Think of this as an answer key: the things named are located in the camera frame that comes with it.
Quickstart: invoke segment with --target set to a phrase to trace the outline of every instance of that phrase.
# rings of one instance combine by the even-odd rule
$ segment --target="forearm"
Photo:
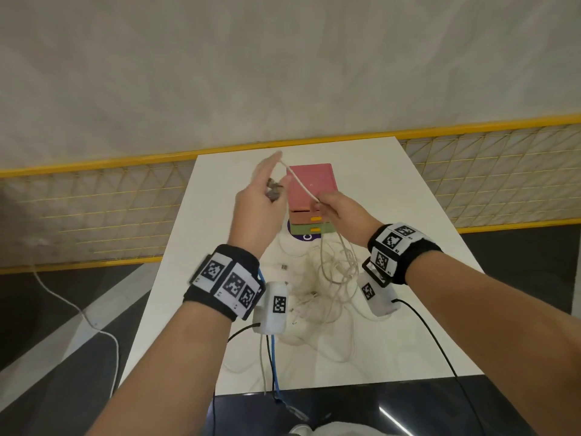
[[[197,434],[206,419],[231,324],[207,306],[184,303],[88,436]]]
[[[578,434],[581,321],[440,252],[405,279],[537,432]]]

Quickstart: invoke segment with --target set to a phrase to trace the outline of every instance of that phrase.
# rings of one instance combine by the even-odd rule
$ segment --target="white wall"
[[[581,0],[1,0],[0,168],[581,111]]]

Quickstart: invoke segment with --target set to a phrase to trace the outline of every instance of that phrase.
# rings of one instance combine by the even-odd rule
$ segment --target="left hand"
[[[281,157],[282,152],[277,151],[260,162],[252,182],[236,194],[228,244],[247,250],[258,260],[280,231],[287,211],[287,186],[292,176],[286,175],[279,181],[283,189],[277,200],[271,202],[265,194],[266,182]]]

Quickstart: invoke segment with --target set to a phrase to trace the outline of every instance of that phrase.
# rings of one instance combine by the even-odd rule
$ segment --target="wristband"
[[[246,320],[264,291],[257,258],[242,248],[220,245],[193,273],[184,302],[206,305],[231,321]]]
[[[384,225],[375,231],[367,249],[371,253],[371,263],[395,284],[406,284],[407,269],[424,252],[441,252],[430,237],[401,222]]]

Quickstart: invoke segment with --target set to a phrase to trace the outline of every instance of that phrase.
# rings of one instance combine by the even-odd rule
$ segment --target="hand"
[[[320,193],[321,203],[311,202],[311,210],[318,210],[333,222],[335,229],[347,240],[367,248],[367,242],[384,224],[368,213],[355,200],[339,191]]]
[[[282,152],[278,151],[260,162],[250,185],[236,194],[228,244],[247,250],[258,260],[280,231],[287,212],[287,186],[291,176],[286,175],[279,181],[283,189],[277,200],[271,202],[265,195],[266,182],[281,157]]]

